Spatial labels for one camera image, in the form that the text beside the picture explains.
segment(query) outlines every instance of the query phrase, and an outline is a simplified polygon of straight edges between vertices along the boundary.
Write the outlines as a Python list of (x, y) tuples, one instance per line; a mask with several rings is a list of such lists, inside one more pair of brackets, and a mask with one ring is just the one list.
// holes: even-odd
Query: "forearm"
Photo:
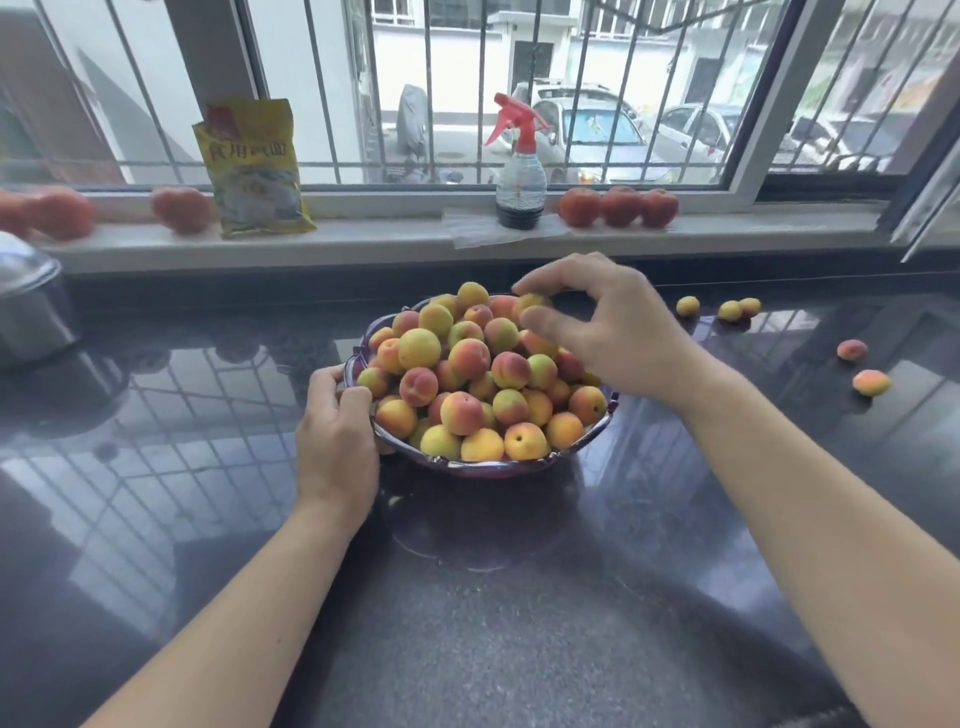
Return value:
[(319, 504), (293, 515), (87, 728), (266, 728), (349, 543)]
[(720, 365), (683, 413), (876, 728), (960, 725), (960, 562)]

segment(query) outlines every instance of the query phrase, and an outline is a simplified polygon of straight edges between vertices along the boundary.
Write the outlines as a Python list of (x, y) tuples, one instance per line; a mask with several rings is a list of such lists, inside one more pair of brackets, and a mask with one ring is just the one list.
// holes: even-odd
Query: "bowl of apricots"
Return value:
[(464, 283), (374, 321), (346, 384), (371, 390), (376, 434), (427, 468), (468, 477), (549, 468), (604, 430), (619, 395), (521, 328), (520, 312), (545, 304)]

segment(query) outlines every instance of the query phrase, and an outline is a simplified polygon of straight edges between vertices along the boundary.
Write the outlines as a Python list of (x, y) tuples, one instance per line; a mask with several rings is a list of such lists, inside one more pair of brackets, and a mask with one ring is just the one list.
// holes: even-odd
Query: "hand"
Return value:
[(589, 322), (533, 306), (521, 314), (522, 325), (569, 349), (621, 392), (680, 411), (719, 364), (680, 327), (642, 273), (605, 255), (574, 254), (547, 263), (518, 281), (514, 292), (551, 296), (565, 288), (597, 301)]
[(310, 377), (297, 427), (297, 506), (319, 506), (356, 533), (373, 506), (380, 459), (370, 424), (371, 392), (350, 387), (337, 400), (343, 366)]

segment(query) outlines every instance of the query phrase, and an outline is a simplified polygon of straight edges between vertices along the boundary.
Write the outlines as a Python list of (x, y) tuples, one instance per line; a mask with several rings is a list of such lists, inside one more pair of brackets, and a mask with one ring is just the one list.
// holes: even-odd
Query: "yellow package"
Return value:
[(224, 237), (316, 229), (300, 195), (294, 115), (286, 99), (210, 104), (193, 132), (213, 182)]

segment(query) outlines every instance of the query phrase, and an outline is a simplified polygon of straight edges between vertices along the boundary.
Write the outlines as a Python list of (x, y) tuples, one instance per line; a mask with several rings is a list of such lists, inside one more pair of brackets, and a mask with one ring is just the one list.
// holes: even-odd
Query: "dark liquid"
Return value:
[(537, 226), (537, 221), (543, 213), (543, 208), (518, 210), (508, 207), (496, 206), (496, 220), (504, 228), (512, 228), (518, 231), (531, 231)]

